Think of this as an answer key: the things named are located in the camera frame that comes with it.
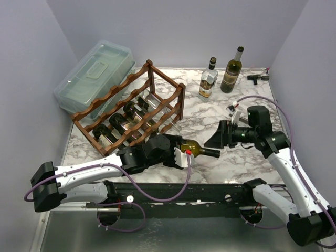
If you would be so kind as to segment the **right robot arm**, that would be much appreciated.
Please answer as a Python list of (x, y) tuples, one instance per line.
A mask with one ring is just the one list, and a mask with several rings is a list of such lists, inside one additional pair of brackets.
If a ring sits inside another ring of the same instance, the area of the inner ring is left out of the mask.
[(231, 120), (221, 120), (216, 132), (205, 142), (205, 147), (223, 149), (237, 144), (251, 143), (276, 169), (292, 201), (287, 200), (262, 179), (243, 184), (242, 201), (249, 206), (260, 203), (272, 211), (285, 224), (292, 240), (299, 246), (316, 243), (335, 234), (335, 208), (311, 183), (291, 151), (287, 136), (272, 129), (269, 110), (264, 106), (247, 109), (248, 126)]

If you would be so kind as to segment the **dark bottle white label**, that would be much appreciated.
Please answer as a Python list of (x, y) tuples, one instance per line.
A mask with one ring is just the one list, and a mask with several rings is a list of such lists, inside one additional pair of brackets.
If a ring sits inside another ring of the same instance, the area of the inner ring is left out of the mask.
[(182, 152), (185, 152), (186, 150), (190, 150), (191, 153), (195, 157), (204, 155), (204, 156), (219, 158), (221, 155), (221, 152), (219, 150), (212, 150), (212, 149), (201, 147), (201, 145), (197, 141), (189, 140), (189, 139), (182, 140), (180, 144), (180, 149)]

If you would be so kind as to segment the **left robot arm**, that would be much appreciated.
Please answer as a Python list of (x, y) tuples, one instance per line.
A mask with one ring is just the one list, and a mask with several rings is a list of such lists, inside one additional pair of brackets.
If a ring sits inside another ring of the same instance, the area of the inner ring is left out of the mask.
[(130, 178), (132, 174), (159, 163), (190, 169), (195, 155), (190, 148), (182, 150), (181, 139), (178, 135), (157, 134), (144, 143), (91, 162), (70, 166), (45, 162), (31, 178), (31, 188), (24, 195), (24, 201), (32, 202), (38, 213), (70, 202), (92, 202), (111, 207), (117, 198), (104, 179)]

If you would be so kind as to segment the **clear glass wine bottle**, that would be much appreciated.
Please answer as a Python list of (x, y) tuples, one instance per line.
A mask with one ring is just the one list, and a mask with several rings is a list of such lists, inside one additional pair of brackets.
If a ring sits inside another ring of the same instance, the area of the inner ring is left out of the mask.
[[(135, 99), (138, 102), (139, 106), (147, 112), (154, 111), (160, 105), (160, 100), (156, 96), (154, 96), (152, 93), (150, 93), (148, 89), (145, 89), (144, 91), (142, 91), (139, 95), (136, 96)], [(168, 107), (163, 108), (160, 112), (157, 113), (157, 115), (153, 117), (153, 120), (158, 121), (162, 116), (164, 116), (170, 111), (171, 109)], [(171, 123), (172, 129), (179, 131), (180, 127), (175, 122), (173, 122), (173, 116), (174, 114), (170, 116), (163, 123), (163, 125), (159, 127), (159, 129), (162, 129), (164, 126), (167, 126)]]

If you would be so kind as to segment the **clear square whisky bottle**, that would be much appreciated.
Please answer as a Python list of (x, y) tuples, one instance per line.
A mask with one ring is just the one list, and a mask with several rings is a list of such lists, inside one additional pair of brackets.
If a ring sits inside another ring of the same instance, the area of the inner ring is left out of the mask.
[(218, 71), (215, 69), (217, 59), (211, 57), (209, 65), (203, 70), (199, 84), (198, 97), (203, 101), (208, 101), (212, 95), (213, 87), (217, 81)]

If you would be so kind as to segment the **dark wine bottle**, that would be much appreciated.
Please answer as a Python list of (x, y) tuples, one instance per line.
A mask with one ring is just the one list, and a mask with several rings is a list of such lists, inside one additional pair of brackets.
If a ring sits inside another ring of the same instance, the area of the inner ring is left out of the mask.
[[(139, 123), (146, 113), (139, 107), (135, 102), (129, 101), (123, 107), (123, 111), (127, 114), (127, 116), (135, 123)], [(146, 131), (149, 127), (154, 126), (156, 122), (153, 119), (142, 124), (141, 129), (142, 131)]]
[[(126, 119), (122, 114), (116, 112), (109, 118), (109, 123), (118, 131), (120, 135), (123, 135), (126, 130), (134, 127), (134, 124)], [(139, 131), (133, 131), (131, 136), (127, 139), (127, 142), (131, 143), (141, 137)]]

